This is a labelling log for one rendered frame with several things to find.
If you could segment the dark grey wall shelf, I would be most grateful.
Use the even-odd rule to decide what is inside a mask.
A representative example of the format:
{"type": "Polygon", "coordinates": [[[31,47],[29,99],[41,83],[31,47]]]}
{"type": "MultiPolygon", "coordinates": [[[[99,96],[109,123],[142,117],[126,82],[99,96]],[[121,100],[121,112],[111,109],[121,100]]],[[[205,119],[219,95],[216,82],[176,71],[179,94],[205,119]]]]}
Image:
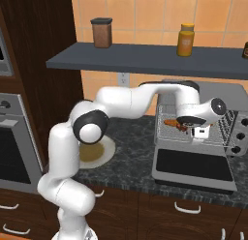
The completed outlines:
{"type": "Polygon", "coordinates": [[[248,59],[240,48],[194,47],[190,57],[173,45],[124,45],[96,48],[75,43],[46,61],[53,69],[248,80],[248,59]]]}

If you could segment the silver microwave oven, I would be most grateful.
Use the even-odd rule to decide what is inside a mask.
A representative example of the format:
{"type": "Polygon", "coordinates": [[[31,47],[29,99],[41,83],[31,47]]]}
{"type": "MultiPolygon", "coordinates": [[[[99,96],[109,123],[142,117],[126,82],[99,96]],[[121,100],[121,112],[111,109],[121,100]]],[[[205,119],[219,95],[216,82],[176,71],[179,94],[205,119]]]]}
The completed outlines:
{"type": "Polygon", "coordinates": [[[14,70],[11,63],[10,55],[7,50],[5,39],[0,28],[0,75],[13,76],[14,70]]]}

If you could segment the dark wood drawer front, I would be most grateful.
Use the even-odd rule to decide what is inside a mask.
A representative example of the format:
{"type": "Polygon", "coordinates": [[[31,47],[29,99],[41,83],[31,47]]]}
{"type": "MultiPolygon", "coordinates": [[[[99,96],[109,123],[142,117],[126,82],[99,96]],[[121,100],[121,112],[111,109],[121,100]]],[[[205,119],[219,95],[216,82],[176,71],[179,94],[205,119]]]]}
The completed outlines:
{"type": "Polygon", "coordinates": [[[221,229],[229,239],[241,210],[162,195],[139,194],[138,240],[221,240],[221,229]],[[198,215],[178,212],[179,207],[198,215]]]}
{"type": "Polygon", "coordinates": [[[99,240],[137,240],[139,194],[137,192],[88,185],[95,194],[94,209],[86,216],[99,240]]]}
{"type": "Polygon", "coordinates": [[[31,240],[51,240],[52,237],[57,232],[57,229],[49,228],[46,224],[35,223],[31,221],[26,221],[23,219],[12,219],[9,217],[0,218],[0,231],[2,233],[10,234],[16,237],[22,237],[31,240]],[[31,229],[27,235],[17,235],[9,233],[3,230],[2,226],[6,224],[7,228],[17,230],[17,231],[26,231],[28,228],[31,229]]]}
{"type": "Polygon", "coordinates": [[[0,213],[17,219],[49,221],[56,219],[57,207],[44,200],[40,195],[0,189],[0,204],[14,206],[16,210],[0,209],[0,213]]]}

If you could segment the toaster oven glass door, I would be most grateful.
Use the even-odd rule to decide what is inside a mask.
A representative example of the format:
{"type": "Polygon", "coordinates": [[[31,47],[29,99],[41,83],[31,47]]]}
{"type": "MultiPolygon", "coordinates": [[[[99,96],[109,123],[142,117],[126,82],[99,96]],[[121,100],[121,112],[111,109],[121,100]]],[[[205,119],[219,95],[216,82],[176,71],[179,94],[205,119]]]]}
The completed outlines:
{"type": "Polygon", "coordinates": [[[160,185],[224,195],[237,191],[225,155],[155,148],[152,177],[160,185]]]}

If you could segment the silver built-in oven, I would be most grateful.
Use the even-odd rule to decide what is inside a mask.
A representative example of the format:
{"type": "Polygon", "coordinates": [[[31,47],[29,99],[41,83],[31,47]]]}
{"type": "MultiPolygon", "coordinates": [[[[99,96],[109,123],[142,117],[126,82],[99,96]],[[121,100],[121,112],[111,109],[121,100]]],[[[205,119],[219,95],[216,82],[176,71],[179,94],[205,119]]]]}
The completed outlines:
{"type": "Polygon", "coordinates": [[[36,194],[42,175],[21,95],[0,93],[0,188],[36,194]]]}

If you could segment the dark wood tall cupboard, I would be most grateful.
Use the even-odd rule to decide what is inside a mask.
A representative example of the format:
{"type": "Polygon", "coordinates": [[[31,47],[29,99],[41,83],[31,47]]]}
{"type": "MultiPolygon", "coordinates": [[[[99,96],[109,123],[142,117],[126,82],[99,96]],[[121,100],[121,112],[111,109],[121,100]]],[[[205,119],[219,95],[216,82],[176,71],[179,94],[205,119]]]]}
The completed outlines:
{"type": "Polygon", "coordinates": [[[53,70],[46,60],[77,41],[72,0],[0,0],[0,29],[14,74],[0,75],[0,92],[19,94],[42,165],[48,133],[83,99],[79,71],[53,70]]]}

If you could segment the white plate with yellow centre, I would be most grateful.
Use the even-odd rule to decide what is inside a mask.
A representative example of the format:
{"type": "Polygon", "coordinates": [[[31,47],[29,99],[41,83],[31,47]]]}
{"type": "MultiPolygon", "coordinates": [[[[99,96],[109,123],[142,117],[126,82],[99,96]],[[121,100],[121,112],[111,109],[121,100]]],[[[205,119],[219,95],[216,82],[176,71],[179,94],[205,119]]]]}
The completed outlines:
{"type": "Polygon", "coordinates": [[[80,167],[82,169],[100,167],[110,161],[114,153],[115,143],[106,135],[95,144],[81,144],[79,147],[80,167]]]}

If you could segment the brown jar with black lid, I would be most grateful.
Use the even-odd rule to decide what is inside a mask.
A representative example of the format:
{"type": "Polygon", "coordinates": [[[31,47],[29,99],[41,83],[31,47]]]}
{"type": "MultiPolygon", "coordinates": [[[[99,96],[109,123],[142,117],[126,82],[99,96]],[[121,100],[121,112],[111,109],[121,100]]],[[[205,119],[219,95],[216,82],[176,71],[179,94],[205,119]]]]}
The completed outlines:
{"type": "Polygon", "coordinates": [[[109,48],[112,45],[111,17],[96,17],[91,19],[94,46],[109,48]]]}

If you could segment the white wall outlet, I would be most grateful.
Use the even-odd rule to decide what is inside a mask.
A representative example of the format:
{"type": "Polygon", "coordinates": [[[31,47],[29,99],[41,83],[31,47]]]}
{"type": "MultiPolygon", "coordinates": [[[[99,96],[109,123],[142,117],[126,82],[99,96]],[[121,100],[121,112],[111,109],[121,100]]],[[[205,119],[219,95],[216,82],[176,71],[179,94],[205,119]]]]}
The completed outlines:
{"type": "Polygon", "coordinates": [[[129,73],[118,73],[117,83],[119,86],[129,87],[130,86],[130,74],[129,73]]]}

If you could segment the yellow bottle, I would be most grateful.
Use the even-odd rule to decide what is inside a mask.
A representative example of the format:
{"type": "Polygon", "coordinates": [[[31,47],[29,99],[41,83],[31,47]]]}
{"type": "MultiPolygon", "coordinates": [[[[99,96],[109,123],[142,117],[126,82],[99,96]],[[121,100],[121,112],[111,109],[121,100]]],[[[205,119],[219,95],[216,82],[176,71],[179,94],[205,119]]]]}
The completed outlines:
{"type": "Polygon", "coordinates": [[[176,54],[181,57],[192,55],[193,43],[195,38],[195,24],[182,23],[178,34],[176,54]]]}

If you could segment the silver toaster oven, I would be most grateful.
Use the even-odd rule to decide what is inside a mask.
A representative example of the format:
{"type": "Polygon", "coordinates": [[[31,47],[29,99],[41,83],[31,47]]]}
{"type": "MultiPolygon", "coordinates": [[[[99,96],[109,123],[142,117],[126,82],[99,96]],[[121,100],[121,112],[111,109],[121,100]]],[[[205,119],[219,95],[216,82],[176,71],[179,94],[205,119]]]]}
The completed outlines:
{"type": "Polygon", "coordinates": [[[248,94],[239,84],[201,82],[200,99],[204,103],[212,98],[222,99],[227,112],[223,118],[209,129],[209,138],[198,145],[191,143],[190,134],[181,132],[175,127],[164,124],[165,119],[175,117],[174,94],[163,94],[158,97],[155,123],[155,148],[177,150],[183,152],[210,154],[216,156],[242,156],[248,150],[248,126],[241,120],[248,118],[248,94]],[[236,138],[238,133],[244,133],[245,138],[236,138]],[[237,154],[232,148],[239,146],[237,154]]]}

